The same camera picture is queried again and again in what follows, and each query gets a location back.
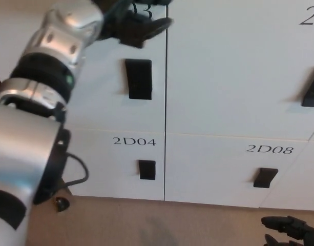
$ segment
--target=white locker door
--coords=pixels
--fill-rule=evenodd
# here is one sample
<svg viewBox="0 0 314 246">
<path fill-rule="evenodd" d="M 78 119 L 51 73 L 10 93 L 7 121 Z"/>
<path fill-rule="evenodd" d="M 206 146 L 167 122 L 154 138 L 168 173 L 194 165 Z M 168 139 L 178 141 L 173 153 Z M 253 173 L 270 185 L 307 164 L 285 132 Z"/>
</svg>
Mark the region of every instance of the white locker door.
<svg viewBox="0 0 314 246">
<path fill-rule="evenodd" d="M 314 210 L 314 141 L 309 142 L 261 207 Z"/>
<path fill-rule="evenodd" d="M 314 73 L 312 6 L 314 0 L 174 1 L 167 131 L 309 139 L 314 109 L 301 100 Z"/>
<path fill-rule="evenodd" d="M 15 68 L 22 51 L 37 31 L 44 13 L 56 0 L 0 0 L 0 79 Z M 149 15 L 147 5 L 138 13 Z M 150 9 L 153 18 L 165 17 L 165 7 Z M 165 33 L 148 41 L 144 49 L 96 42 L 87 49 L 86 63 L 73 91 L 67 123 L 85 129 L 164 132 Z M 152 100 L 129 99 L 123 60 L 152 61 Z"/>
<path fill-rule="evenodd" d="M 306 144 L 168 134 L 165 199 L 257 208 Z M 279 170 L 270 189 L 254 187 L 260 168 Z"/>
<path fill-rule="evenodd" d="M 82 158 L 90 170 L 87 182 L 70 187 L 72 194 L 164 199 L 164 134 L 96 131 L 73 127 L 70 130 L 72 141 L 69 151 Z M 155 180 L 140 179 L 139 160 L 156 162 Z M 83 176 L 82 167 L 69 159 L 64 181 L 81 179 Z"/>
</svg>

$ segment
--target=beige floor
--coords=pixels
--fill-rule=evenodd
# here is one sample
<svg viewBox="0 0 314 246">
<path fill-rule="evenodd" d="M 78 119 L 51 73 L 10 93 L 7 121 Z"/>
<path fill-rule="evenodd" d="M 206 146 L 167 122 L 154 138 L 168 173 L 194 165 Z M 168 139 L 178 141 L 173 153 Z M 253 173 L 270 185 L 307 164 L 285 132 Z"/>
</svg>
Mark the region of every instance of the beige floor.
<svg viewBox="0 0 314 246">
<path fill-rule="evenodd" d="M 34 209 L 28 246 L 261 246 L 263 216 L 297 216 L 314 226 L 314 212 L 242 209 L 172 202 L 71 197 L 56 213 Z"/>
</svg>

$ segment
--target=white cabinet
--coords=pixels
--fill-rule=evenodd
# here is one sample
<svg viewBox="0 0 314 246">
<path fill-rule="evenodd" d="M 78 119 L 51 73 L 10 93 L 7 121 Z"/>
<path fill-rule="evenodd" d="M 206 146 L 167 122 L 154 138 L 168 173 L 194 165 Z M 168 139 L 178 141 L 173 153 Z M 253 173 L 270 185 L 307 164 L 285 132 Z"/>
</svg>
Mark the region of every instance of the white cabinet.
<svg viewBox="0 0 314 246">
<path fill-rule="evenodd" d="M 168 134 L 165 199 L 257 208 L 306 144 L 306 141 Z M 279 170 L 270 189 L 254 187 L 260 168 Z"/>
<path fill-rule="evenodd" d="M 87 182 L 70 187 L 74 195 L 164 199 L 164 134 L 73 127 L 70 130 L 72 141 L 69 152 L 82 158 L 90 170 Z M 156 162 L 156 180 L 140 179 L 139 160 Z M 83 176 L 82 167 L 69 159 L 64 181 L 81 179 Z"/>
<path fill-rule="evenodd" d="M 261 207 L 314 210 L 314 141 L 307 145 Z"/>
<path fill-rule="evenodd" d="M 314 0 L 179 0 L 170 5 L 169 133 L 308 140 Z M 314 17 L 307 21 L 314 23 Z"/>
</svg>

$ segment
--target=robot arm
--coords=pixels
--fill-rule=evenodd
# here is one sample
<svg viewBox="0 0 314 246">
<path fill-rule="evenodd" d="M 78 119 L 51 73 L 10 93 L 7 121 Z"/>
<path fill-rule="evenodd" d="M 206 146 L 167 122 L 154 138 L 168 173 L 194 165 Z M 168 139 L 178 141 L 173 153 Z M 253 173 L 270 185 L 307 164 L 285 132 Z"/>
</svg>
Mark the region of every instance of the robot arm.
<svg viewBox="0 0 314 246">
<path fill-rule="evenodd" d="M 166 5 L 170 0 L 139 2 Z M 25 245 L 32 204 L 60 189 L 71 139 L 64 128 L 67 103 L 85 62 L 85 48 L 110 37 L 142 48 L 172 22 L 136 15 L 128 10 L 130 4 L 132 0 L 56 4 L 2 83 L 0 245 Z"/>
<path fill-rule="evenodd" d="M 307 223 L 303 220 L 292 216 L 271 216 L 262 218 L 261 222 L 269 229 L 276 230 L 280 233 L 286 233 L 289 237 L 304 241 L 304 244 L 294 241 L 290 241 L 288 243 L 277 242 L 275 238 L 266 234 L 265 239 L 267 244 L 265 244 L 265 246 L 314 246 L 314 228 L 307 225 Z"/>
</svg>

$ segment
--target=printed number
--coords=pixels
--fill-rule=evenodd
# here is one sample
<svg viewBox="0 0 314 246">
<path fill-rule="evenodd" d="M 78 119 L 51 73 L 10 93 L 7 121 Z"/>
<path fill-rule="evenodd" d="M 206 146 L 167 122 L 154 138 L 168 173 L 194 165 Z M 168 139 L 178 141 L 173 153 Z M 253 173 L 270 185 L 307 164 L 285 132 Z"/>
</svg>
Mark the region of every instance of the printed number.
<svg viewBox="0 0 314 246">
<path fill-rule="evenodd" d="M 246 152 L 255 152 L 254 149 L 257 147 L 256 145 L 249 145 L 248 147 L 250 148 L 252 146 L 251 149 L 246 150 Z M 283 153 L 285 155 L 289 155 L 293 152 L 294 148 L 293 147 L 288 147 L 286 148 L 284 151 L 284 148 L 281 146 L 277 146 L 275 148 L 268 146 L 268 145 L 260 145 L 258 147 L 258 150 L 256 151 L 257 153 L 268 153 L 268 152 L 272 152 L 274 154 L 280 154 Z"/>
<path fill-rule="evenodd" d="M 134 14 L 137 14 L 137 6 L 134 2 L 132 2 L 133 8 L 134 8 Z"/>
<path fill-rule="evenodd" d="M 119 137 L 114 137 L 114 139 L 117 139 L 118 141 L 116 141 L 115 143 L 114 143 L 114 145 L 120 145 L 121 143 L 119 143 L 120 142 L 120 138 Z"/>
<path fill-rule="evenodd" d="M 251 149 L 249 149 L 249 150 L 246 150 L 246 152 L 253 152 L 253 149 L 256 147 L 256 145 L 249 145 L 249 147 L 250 146 L 253 146 Z"/>
<path fill-rule="evenodd" d="M 138 143 L 139 145 L 146 145 L 146 140 L 143 139 L 143 138 L 139 138 L 139 139 L 137 140 L 137 143 Z"/>
<path fill-rule="evenodd" d="M 114 145 L 156 145 L 156 142 L 154 139 L 152 139 L 150 142 L 147 142 L 146 139 L 144 138 L 139 138 L 139 139 L 134 139 L 131 137 L 124 137 L 124 138 L 119 138 L 119 137 L 114 137 L 113 139 L 116 139 L 117 141 L 114 143 Z"/>
<path fill-rule="evenodd" d="M 283 151 L 283 147 L 276 147 L 276 148 L 273 149 L 273 153 L 274 153 L 274 154 L 279 154 L 279 153 L 281 153 L 282 151 Z"/>
<path fill-rule="evenodd" d="M 289 155 L 292 153 L 294 149 L 292 147 L 286 148 L 285 151 L 283 151 L 283 154 Z"/>
<path fill-rule="evenodd" d="M 314 17 L 314 14 L 313 14 L 310 18 L 308 18 L 307 20 L 301 22 L 300 25 L 313 25 L 314 23 L 307 23 L 307 22 L 306 22 L 306 21 L 310 20 L 310 19 L 313 18 L 313 17 Z"/>
<path fill-rule="evenodd" d="M 134 2 L 132 2 L 132 5 L 133 5 L 133 8 L 134 8 L 134 14 L 137 14 L 138 13 L 138 11 L 137 11 L 137 6 L 136 6 L 136 4 L 134 3 Z M 152 16 L 153 16 L 153 13 L 150 11 L 150 9 L 151 9 L 151 4 L 147 4 L 147 8 L 146 9 L 144 9 L 143 11 L 144 12 L 147 12 L 148 14 L 149 14 L 149 19 L 152 19 Z"/>
<path fill-rule="evenodd" d="M 144 12 L 147 12 L 149 13 L 149 19 L 152 19 L 152 12 L 150 11 L 151 9 L 151 4 L 148 4 L 148 8 L 147 9 L 144 9 Z"/>
<path fill-rule="evenodd" d="M 148 145 L 153 145 L 153 146 L 155 146 L 155 145 L 156 145 L 155 140 L 152 139 L 150 142 L 148 142 Z"/>
</svg>

